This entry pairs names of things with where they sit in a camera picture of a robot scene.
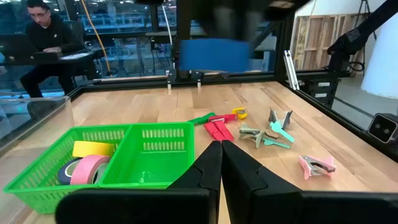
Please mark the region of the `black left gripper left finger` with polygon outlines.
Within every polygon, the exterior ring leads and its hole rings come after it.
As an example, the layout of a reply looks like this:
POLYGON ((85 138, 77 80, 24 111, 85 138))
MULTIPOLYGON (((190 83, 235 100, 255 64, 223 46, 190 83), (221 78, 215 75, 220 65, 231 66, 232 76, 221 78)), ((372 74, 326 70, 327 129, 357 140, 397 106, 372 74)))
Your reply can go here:
POLYGON ((213 141, 169 187, 83 189, 57 205, 57 223, 216 223, 218 221, 221 142, 213 141))

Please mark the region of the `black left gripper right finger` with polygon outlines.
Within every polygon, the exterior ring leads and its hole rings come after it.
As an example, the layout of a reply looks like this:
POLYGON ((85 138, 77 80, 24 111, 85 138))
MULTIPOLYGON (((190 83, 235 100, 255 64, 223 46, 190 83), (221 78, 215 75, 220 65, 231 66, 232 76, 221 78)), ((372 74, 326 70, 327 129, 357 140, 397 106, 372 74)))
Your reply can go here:
POLYGON ((397 194, 308 191, 223 141, 222 181, 231 223, 397 224, 397 194))

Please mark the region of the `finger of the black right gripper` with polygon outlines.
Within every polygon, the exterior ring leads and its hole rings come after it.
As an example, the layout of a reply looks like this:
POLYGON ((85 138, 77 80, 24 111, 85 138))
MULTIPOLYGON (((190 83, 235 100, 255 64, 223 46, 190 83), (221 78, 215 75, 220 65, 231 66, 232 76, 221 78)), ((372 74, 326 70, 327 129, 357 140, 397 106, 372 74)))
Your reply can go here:
POLYGON ((213 14, 190 14, 190 35, 216 37, 216 24, 213 14))
POLYGON ((263 14, 243 14, 238 17, 238 40, 253 40, 260 23, 264 20, 263 14))

